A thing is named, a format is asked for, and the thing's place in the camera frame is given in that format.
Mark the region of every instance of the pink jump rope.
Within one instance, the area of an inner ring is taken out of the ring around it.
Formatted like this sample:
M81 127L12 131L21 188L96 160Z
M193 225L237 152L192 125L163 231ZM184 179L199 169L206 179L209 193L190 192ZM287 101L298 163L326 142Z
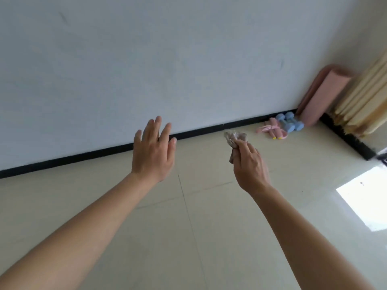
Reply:
M270 118L268 122L265 122L265 126L259 127L256 133L268 132L272 139L285 139L288 133L281 129L276 118Z

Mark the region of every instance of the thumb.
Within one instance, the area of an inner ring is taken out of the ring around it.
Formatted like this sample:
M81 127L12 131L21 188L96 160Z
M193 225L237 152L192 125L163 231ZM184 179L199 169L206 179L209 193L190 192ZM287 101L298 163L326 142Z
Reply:
M241 167L241 153L239 149L233 148L233 156L234 156L234 168Z
M168 142L167 162L171 165L175 163L176 141L176 137L174 137Z

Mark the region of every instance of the yellow curtain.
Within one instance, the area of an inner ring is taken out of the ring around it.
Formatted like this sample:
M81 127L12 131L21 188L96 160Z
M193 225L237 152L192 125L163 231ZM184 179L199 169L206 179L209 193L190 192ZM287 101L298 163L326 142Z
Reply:
M387 121L387 51L368 68L333 107L336 125L359 137Z

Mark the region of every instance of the yoga mat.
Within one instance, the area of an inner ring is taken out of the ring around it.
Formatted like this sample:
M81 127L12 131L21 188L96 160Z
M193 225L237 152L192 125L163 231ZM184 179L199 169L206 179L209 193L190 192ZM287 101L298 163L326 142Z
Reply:
M312 126L320 119L353 77L351 71L336 64L320 70L297 108L296 115L305 126Z

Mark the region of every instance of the blue dumbbell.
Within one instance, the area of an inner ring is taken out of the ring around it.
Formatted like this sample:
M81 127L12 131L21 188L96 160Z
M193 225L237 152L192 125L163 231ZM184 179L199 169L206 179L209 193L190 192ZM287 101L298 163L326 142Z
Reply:
M301 122L301 121L297 121L296 119L294 119L294 113L293 112L287 112L285 114L285 118L288 122L291 122L294 124L295 126L295 130L297 131L300 131L301 129L304 128L304 123Z
M296 126L294 126L293 123L289 123L289 122L286 122L285 121L285 115L284 114L278 114L276 116L276 119L282 123L282 125L284 126L284 130L287 132L287 133L290 133L292 131L294 131L294 129L296 128Z

